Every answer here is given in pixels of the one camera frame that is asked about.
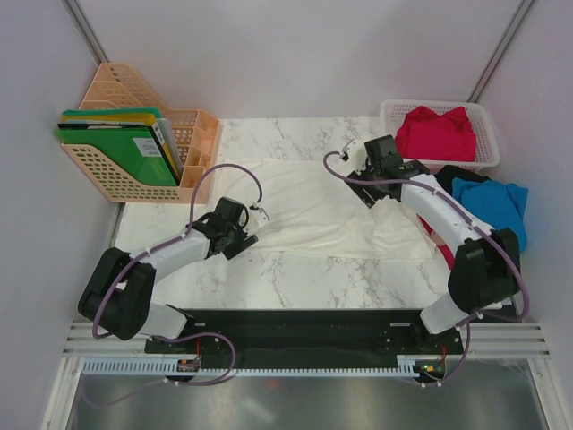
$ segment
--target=white towel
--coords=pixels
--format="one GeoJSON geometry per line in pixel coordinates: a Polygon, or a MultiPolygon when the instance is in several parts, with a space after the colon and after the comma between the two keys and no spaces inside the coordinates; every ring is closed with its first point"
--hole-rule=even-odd
{"type": "MultiPolygon", "coordinates": [[[[416,225],[413,212],[386,198],[368,209],[319,161],[225,159],[249,168],[261,181],[262,207],[270,223],[257,234],[258,252],[364,259],[430,259],[435,246],[416,225]]],[[[208,205],[227,196],[251,204],[257,187],[244,172],[218,173],[208,205]]]]}

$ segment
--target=white plastic basket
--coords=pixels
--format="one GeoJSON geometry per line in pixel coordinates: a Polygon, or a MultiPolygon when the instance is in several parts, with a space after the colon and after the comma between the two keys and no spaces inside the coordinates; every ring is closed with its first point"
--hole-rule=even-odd
{"type": "Polygon", "coordinates": [[[444,161],[437,159],[421,159],[432,173],[440,170],[444,165],[460,166],[466,170],[477,172],[482,168],[492,168],[500,162],[498,143],[493,134],[492,121],[485,109],[475,103],[460,103],[456,101],[429,101],[429,100],[386,100],[380,105],[380,119],[382,121],[382,135],[392,134],[396,137],[398,129],[404,123],[406,114],[414,109],[426,106],[436,114],[442,115],[453,108],[463,106],[472,123],[477,147],[475,148],[475,161],[444,161]]]}

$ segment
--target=white wall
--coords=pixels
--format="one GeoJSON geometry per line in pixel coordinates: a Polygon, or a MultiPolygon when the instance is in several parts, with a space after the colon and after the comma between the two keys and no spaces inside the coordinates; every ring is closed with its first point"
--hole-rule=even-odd
{"type": "Polygon", "coordinates": [[[481,100],[496,177],[529,187],[522,268],[573,409],[573,2],[538,2],[481,100]]]}
{"type": "Polygon", "coordinates": [[[96,71],[60,0],[0,12],[0,426],[39,428],[107,202],[53,136],[96,71]]]}
{"type": "Polygon", "coordinates": [[[111,61],[218,117],[465,100],[518,0],[80,0],[111,61]]]}

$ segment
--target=marble surface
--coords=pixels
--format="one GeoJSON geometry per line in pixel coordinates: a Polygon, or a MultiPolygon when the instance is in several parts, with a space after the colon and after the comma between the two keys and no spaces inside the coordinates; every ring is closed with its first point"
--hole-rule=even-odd
{"type": "MultiPolygon", "coordinates": [[[[379,135],[377,117],[232,119],[223,121],[219,155],[318,160],[354,139],[379,135]]],[[[188,210],[128,203],[115,245],[131,250],[156,243],[182,228],[188,210]]],[[[446,292],[448,276],[440,253],[431,260],[376,261],[247,251],[232,261],[219,255],[182,268],[159,282],[153,301],[196,308],[419,308],[446,292]]]]}

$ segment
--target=gray floor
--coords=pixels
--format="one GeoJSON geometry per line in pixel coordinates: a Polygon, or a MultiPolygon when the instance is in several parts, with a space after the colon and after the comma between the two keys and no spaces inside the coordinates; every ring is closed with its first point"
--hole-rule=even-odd
{"type": "MultiPolygon", "coordinates": [[[[94,401],[152,380],[87,376],[94,401]]],[[[78,406],[81,430],[546,429],[526,363],[468,362],[436,389],[387,378],[235,378],[214,387],[160,384],[112,408],[78,406]]]]}

